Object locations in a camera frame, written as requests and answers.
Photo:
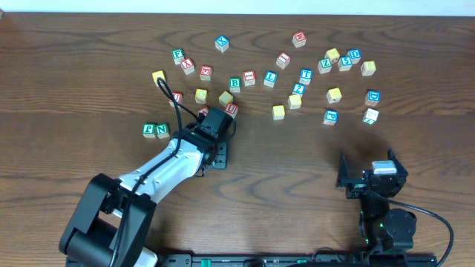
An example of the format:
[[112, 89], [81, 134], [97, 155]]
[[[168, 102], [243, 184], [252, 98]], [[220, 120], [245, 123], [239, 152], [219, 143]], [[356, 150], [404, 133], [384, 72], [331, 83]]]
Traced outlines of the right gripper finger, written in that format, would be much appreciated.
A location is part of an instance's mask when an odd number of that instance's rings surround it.
[[390, 161], [392, 161], [396, 167], [397, 171], [405, 171], [405, 168], [402, 166], [400, 161], [397, 159], [396, 155], [394, 154], [391, 148], [388, 149], [387, 157]]
[[341, 153], [339, 167], [338, 167], [338, 176], [336, 180], [336, 187], [346, 187], [349, 183], [350, 175], [347, 167], [346, 157]]

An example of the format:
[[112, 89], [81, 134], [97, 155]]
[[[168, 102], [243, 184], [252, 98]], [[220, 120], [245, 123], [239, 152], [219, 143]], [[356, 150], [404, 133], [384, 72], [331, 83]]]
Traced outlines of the green B block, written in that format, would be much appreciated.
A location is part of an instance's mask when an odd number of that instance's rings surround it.
[[239, 77], [231, 77], [229, 79], [229, 91], [231, 93], [239, 93], [241, 88], [240, 78]]

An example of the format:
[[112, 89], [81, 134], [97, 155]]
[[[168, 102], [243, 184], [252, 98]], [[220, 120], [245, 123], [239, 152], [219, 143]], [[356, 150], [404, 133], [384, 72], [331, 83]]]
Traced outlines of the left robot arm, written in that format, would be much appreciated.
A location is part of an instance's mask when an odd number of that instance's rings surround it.
[[137, 170], [116, 179], [97, 174], [59, 241], [68, 266], [155, 266], [158, 256], [145, 240], [157, 204], [195, 174], [226, 168], [227, 131], [234, 126], [230, 115], [211, 108]]

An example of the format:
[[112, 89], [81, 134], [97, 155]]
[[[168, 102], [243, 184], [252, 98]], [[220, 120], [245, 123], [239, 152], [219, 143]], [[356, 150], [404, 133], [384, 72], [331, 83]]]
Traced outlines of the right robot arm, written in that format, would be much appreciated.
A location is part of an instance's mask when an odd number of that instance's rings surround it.
[[347, 161], [341, 156], [336, 185], [346, 189], [347, 199], [361, 205], [359, 228], [367, 248], [356, 256], [360, 264], [372, 266], [408, 266], [407, 250], [413, 247], [416, 215], [391, 208], [390, 199], [404, 186], [408, 172], [392, 150], [387, 159], [375, 161], [361, 177], [350, 176]]

